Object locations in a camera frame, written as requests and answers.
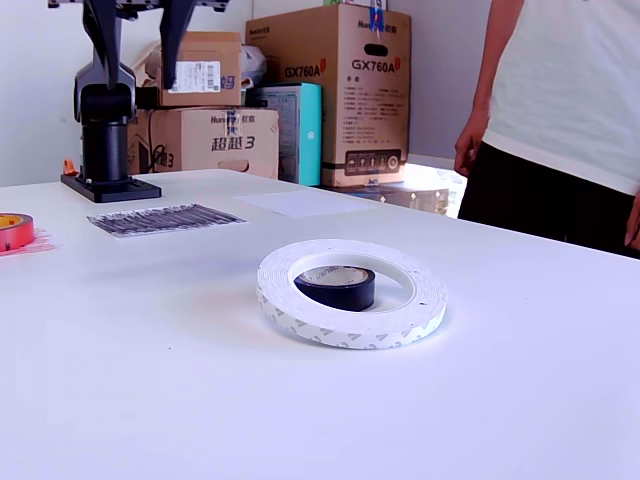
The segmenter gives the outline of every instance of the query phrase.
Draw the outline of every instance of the person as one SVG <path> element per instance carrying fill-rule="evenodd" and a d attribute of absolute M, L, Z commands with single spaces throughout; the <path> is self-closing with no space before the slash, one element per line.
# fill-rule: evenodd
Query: person
<path fill-rule="evenodd" d="M 464 220 L 640 258 L 640 1 L 493 0 L 455 168 Z"/>

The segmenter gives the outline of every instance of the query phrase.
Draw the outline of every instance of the black robotic arm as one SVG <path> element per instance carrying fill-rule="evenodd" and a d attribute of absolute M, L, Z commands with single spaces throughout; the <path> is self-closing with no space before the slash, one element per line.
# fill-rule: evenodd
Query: black robotic arm
<path fill-rule="evenodd" d="M 164 9 L 160 24 L 163 86 L 176 80 L 180 43 L 197 6 L 224 12 L 231 0 L 49 0 L 84 5 L 83 23 L 94 45 L 93 63 L 76 76 L 75 114 L 82 124 L 83 166 L 77 177 L 62 181 L 96 203 L 160 197 L 158 187 L 128 175 L 127 125 L 135 115 L 135 76 L 120 62 L 123 20 L 140 12 Z"/>

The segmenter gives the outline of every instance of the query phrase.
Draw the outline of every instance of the hand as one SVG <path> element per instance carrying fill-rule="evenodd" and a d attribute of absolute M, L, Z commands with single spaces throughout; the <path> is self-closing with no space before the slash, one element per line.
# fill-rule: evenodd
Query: hand
<path fill-rule="evenodd" d="M 478 149 L 482 144 L 482 137 L 489 125 L 489 110 L 474 108 L 456 143 L 455 171 L 463 177 L 468 177 L 476 160 Z"/>
<path fill-rule="evenodd" d="M 624 242 L 625 246 L 640 250 L 640 193 L 633 202 L 633 210 L 627 222 L 627 238 Z"/>

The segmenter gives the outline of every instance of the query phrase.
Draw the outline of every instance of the black tape roll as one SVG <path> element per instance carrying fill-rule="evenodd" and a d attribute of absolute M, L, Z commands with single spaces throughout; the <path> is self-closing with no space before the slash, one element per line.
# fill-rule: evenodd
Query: black tape roll
<path fill-rule="evenodd" d="M 298 289 L 327 307 L 362 312 L 373 306 L 376 274 L 355 267 L 324 267 L 305 272 L 295 280 Z"/>

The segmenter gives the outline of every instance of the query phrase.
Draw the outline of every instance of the teal box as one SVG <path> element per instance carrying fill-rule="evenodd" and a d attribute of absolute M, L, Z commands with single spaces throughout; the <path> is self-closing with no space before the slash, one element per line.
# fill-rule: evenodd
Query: teal box
<path fill-rule="evenodd" d="M 280 114 L 280 180 L 308 187 L 322 176 L 322 87 L 286 83 L 254 88 L 247 106 Z"/>

